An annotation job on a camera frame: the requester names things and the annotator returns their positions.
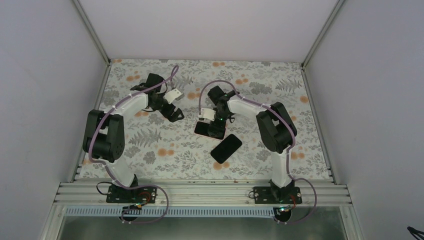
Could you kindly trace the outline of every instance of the black mounting bracket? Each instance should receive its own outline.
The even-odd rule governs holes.
[[[296,204],[302,203],[301,189],[297,186],[291,188],[290,192],[280,200],[277,200],[271,192],[270,186],[253,187],[254,204],[293,204],[294,197]]]
[[[131,187],[138,186],[137,177],[134,175],[134,181]],[[158,190],[156,187],[146,186],[140,187],[134,190],[128,190],[117,186],[115,184],[110,185],[107,191],[106,203],[108,204],[154,204],[156,200]],[[147,202],[147,196],[150,195],[150,200]]]

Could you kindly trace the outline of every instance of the black smartphone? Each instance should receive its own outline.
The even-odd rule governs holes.
[[[196,123],[196,127],[194,128],[194,133],[205,136],[205,137],[209,137],[209,138],[212,138],[212,139],[223,140],[224,135],[222,135],[222,137],[211,137],[211,136],[209,136],[209,134],[208,134],[209,125],[210,125],[209,123],[198,121]]]
[[[241,146],[242,141],[234,134],[230,134],[210,152],[210,155],[218,163],[223,164]]]

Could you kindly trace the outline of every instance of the table surface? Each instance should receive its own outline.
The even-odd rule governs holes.
[[[184,98],[173,104],[182,110],[185,118],[171,123],[157,111],[139,111],[125,125],[125,149],[121,158],[137,177],[271,179],[271,153],[262,144],[255,120],[235,115],[235,121],[227,123],[225,135],[236,135],[242,141],[242,146],[224,164],[217,163],[210,156],[211,150],[220,141],[194,134],[201,89],[210,81],[227,80],[248,99],[267,104],[283,103],[297,128],[290,172],[297,178],[329,179],[299,63],[114,59],[100,109],[108,109],[124,98],[131,87],[145,82],[149,73],[167,78],[174,65],[179,65],[179,71],[173,81],[184,93]],[[231,90],[225,83],[217,85],[225,92]],[[212,108],[212,102],[206,95],[208,89],[202,96],[201,105]],[[79,176],[108,177],[100,164],[88,161],[87,155]]]

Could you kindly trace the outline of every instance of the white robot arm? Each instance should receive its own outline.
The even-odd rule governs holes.
[[[210,120],[208,134],[210,137],[222,138],[225,133],[226,120],[235,114],[246,116],[256,120],[260,137],[265,147],[271,151],[272,177],[271,192],[277,202],[287,197],[294,187],[294,181],[287,174],[286,157],[287,149],[293,143],[290,131],[282,122],[277,122],[275,115],[268,109],[280,115],[291,128],[296,136],[297,130],[286,111],[284,105],[276,102],[272,105],[255,105],[236,97],[236,93],[231,91],[225,93],[219,86],[213,87],[207,94],[215,104],[214,109],[202,108],[199,119]]]
[[[131,90],[143,90],[148,87],[154,86],[163,81],[159,75],[150,73],[146,83],[141,83]],[[99,159],[105,164],[106,169],[112,174],[116,184],[119,182],[125,187],[131,187],[134,183],[134,172],[128,167],[124,160],[119,160],[121,157],[124,146],[124,124],[127,123],[137,112],[150,107],[152,110],[158,110],[170,122],[175,122],[184,118],[182,111],[172,104],[174,100],[183,97],[183,94],[178,89],[173,89],[168,92],[159,93],[160,87],[155,88],[146,93],[140,93],[135,96],[130,95],[131,98],[117,107],[113,114],[109,115],[102,126],[102,129],[107,127],[107,133],[99,133],[93,146],[92,155],[94,158]],[[92,110],[88,114],[87,124],[85,127],[85,136],[83,142],[83,150],[89,151],[91,139],[94,135],[95,129],[99,125],[99,120],[103,118],[105,111]]]

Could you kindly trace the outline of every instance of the white wall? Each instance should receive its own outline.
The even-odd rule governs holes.
[[[348,0],[307,66],[365,239],[424,231],[424,1]]]
[[[337,0],[80,0],[111,58],[303,62]]]
[[[1,2],[1,239],[39,238],[105,69],[70,0]]]

